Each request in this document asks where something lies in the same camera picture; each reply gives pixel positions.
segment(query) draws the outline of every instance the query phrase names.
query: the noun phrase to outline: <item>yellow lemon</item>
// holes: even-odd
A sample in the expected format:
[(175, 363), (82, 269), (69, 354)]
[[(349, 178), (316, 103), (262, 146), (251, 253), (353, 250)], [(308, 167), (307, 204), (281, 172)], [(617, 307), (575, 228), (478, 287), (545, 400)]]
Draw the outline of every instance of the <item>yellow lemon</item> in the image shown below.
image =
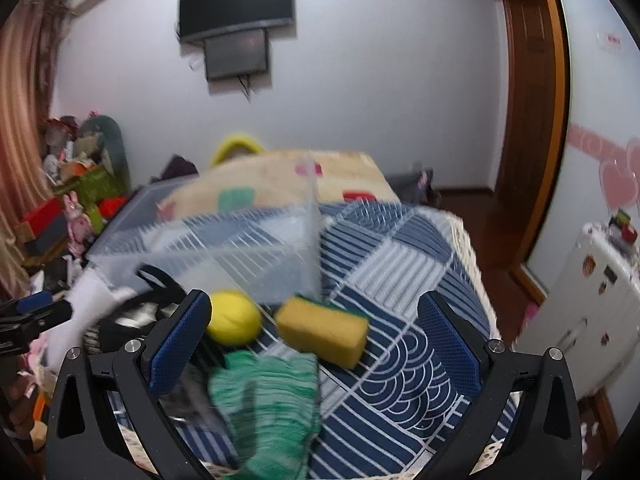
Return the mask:
[(253, 341), (262, 328), (258, 306), (240, 290), (219, 290), (209, 295), (211, 321), (207, 334), (225, 346), (245, 345)]

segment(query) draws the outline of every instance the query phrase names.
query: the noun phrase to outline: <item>pink curtain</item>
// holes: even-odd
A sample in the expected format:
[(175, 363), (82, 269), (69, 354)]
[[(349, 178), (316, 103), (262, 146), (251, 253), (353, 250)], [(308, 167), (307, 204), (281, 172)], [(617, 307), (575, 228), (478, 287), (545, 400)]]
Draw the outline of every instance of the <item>pink curtain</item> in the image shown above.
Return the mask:
[(29, 280), (14, 227), (51, 197), (41, 170), (40, 131), (49, 113), (61, 0), (21, 0), (0, 29), (0, 296), (18, 298)]

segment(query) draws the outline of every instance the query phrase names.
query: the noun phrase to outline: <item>pink bunny toy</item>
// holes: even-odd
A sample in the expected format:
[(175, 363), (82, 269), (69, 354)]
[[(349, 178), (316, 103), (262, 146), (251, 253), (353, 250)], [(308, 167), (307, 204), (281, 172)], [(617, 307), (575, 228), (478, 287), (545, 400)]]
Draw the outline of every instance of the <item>pink bunny toy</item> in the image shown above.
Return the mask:
[(66, 230), (69, 233), (69, 252), (75, 258), (81, 258), (84, 254), (84, 241), (94, 233), (89, 217), (84, 214), (84, 208), (78, 202), (75, 191), (70, 193), (71, 198), (65, 195)]

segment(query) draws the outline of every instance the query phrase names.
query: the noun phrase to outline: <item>yellow sponge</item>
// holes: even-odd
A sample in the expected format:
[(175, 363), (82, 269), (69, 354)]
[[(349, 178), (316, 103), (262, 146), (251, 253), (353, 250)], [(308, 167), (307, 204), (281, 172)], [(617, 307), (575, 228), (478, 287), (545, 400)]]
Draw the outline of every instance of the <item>yellow sponge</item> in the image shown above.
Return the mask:
[(367, 343), (366, 318), (298, 296), (279, 308), (275, 321), (286, 344), (343, 368), (358, 364)]

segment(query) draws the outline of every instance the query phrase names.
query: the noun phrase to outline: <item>black box below television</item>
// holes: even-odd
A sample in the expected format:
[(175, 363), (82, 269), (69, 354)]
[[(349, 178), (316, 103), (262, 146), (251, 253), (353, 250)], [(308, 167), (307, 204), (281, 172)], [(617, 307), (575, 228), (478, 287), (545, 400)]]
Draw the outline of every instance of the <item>black box below television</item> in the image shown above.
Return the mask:
[(208, 81), (267, 72), (269, 41), (263, 28), (240, 30), (204, 40)]

